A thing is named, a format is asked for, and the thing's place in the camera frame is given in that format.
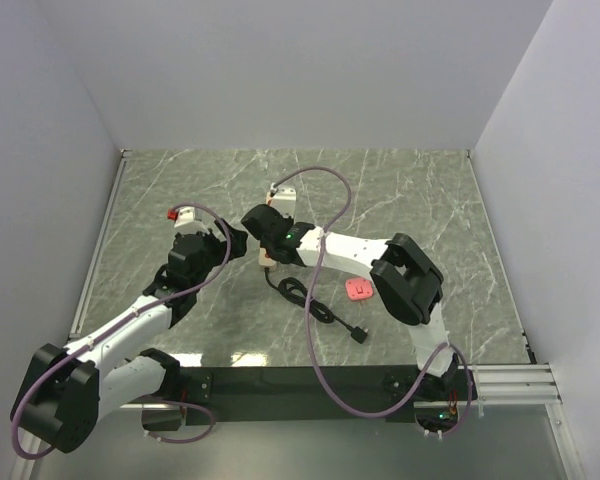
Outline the beige power strip red sockets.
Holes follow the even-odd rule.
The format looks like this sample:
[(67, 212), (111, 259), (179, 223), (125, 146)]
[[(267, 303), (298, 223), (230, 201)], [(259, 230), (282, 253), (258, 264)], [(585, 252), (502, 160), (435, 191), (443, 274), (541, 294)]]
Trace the beige power strip red sockets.
[(261, 240), (259, 243), (258, 264), (262, 269), (275, 270), (279, 263), (271, 256), (275, 245), (269, 241)]

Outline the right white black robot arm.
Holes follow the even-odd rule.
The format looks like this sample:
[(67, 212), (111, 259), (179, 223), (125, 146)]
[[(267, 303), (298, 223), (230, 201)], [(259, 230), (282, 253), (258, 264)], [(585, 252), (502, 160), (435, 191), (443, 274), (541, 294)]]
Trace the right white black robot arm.
[(280, 264), (325, 267), (373, 284), (386, 311), (407, 326), (421, 372), (416, 400), (448, 400), (466, 383), (442, 318), (444, 276), (410, 236), (363, 239), (331, 233), (266, 204), (249, 210), (241, 223)]

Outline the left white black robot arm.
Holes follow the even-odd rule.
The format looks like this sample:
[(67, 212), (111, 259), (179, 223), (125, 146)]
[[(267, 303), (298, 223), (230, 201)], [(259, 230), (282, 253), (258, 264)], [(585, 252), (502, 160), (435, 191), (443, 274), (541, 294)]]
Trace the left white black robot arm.
[(198, 301), (198, 293), (247, 252), (248, 235), (224, 221), (225, 238), (212, 232), (176, 234), (166, 264), (122, 314), (91, 334), (33, 355), (12, 407), (11, 441), (25, 459), (20, 431), (70, 453), (96, 424), (124, 404), (150, 397), (180, 406), (185, 385), (177, 359), (146, 343), (175, 327)]

